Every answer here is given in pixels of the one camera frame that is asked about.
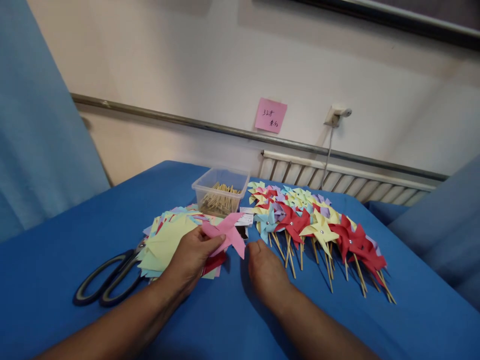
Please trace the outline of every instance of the forearm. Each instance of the forearm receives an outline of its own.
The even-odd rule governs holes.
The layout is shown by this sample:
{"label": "forearm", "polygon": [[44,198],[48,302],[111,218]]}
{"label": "forearm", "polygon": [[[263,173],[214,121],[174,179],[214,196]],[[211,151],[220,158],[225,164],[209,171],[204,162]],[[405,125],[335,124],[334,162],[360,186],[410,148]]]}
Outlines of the forearm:
{"label": "forearm", "polygon": [[320,310],[293,285],[281,301],[267,305],[305,360],[378,359],[348,329]]}
{"label": "forearm", "polygon": [[158,335],[183,301],[183,287],[175,278],[161,276],[38,359],[133,359]]}

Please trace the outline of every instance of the privacy curtain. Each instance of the privacy curtain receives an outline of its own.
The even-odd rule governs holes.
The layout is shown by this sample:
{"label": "privacy curtain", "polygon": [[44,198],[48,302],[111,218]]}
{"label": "privacy curtain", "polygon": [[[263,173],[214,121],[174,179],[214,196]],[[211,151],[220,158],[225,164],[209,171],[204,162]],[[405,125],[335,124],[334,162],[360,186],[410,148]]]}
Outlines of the privacy curtain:
{"label": "privacy curtain", "polygon": [[0,242],[108,188],[27,2],[0,1]]}
{"label": "privacy curtain", "polygon": [[388,228],[480,311],[480,155]]}

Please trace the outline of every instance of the clear plastic box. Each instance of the clear plastic box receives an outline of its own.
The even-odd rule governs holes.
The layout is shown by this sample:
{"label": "clear plastic box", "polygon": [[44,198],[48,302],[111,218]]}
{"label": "clear plastic box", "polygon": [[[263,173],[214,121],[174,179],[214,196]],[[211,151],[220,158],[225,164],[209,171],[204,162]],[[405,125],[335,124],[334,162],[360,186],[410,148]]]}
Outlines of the clear plastic box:
{"label": "clear plastic box", "polygon": [[191,185],[196,191],[198,209],[204,214],[219,218],[236,213],[249,180],[248,171],[211,168]]}

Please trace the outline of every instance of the white radiator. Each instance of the white radiator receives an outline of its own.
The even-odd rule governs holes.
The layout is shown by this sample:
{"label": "white radiator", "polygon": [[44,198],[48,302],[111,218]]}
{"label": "white radiator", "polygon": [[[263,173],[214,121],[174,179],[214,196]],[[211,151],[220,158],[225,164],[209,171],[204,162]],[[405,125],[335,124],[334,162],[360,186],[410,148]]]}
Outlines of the white radiator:
{"label": "white radiator", "polygon": [[[267,150],[263,150],[262,155],[261,178],[299,187],[320,188],[325,168],[323,162]],[[387,176],[329,163],[323,190],[348,194],[362,203],[373,200],[412,206],[440,183],[429,179],[411,181],[400,174],[398,177]]]}

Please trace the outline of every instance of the black scissor handle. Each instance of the black scissor handle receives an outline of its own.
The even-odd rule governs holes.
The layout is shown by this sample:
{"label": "black scissor handle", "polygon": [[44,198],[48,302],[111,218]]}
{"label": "black scissor handle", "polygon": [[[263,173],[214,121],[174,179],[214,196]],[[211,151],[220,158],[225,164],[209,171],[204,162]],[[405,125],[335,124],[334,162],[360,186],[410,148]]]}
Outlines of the black scissor handle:
{"label": "black scissor handle", "polygon": [[135,290],[137,285],[142,281],[140,271],[138,272],[138,276],[136,277],[135,281],[130,285],[128,289],[126,289],[123,293],[121,293],[118,296],[110,297],[110,293],[117,287],[118,284],[120,284],[120,282],[124,279],[124,277],[127,276],[127,274],[130,272],[133,266],[137,263],[137,261],[138,260],[135,258],[135,256],[132,257],[129,263],[126,264],[126,266],[123,268],[121,273],[115,279],[115,281],[112,282],[111,285],[105,289],[103,294],[101,294],[101,297],[99,300],[100,306],[103,306],[104,308],[110,308],[112,306],[115,306],[121,303],[123,300],[125,300],[127,296],[129,296],[130,293],[133,290]]}
{"label": "black scissor handle", "polygon": [[[85,306],[96,301],[102,295],[102,293],[110,286],[111,282],[115,279],[115,277],[122,270],[122,268],[124,268],[125,265],[131,260],[135,260],[134,253],[135,253],[134,250],[128,250],[115,257],[112,257],[110,260],[107,260],[102,265],[100,265],[78,287],[77,291],[75,292],[75,295],[73,296],[73,304],[76,306]],[[90,285],[90,283],[93,281],[93,279],[95,279],[95,277],[97,277],[97,275],[100,274],[107,267],[109,267],[110,265],[118,261],[120,261],[120,263],[115,268],[115,270],[113,270],[112,273],[107,277],[107,279],[103,282],[100,288],[97,291],[95,291],[92,295],[85,296],[84,292],[87,289],[87,287]]]}

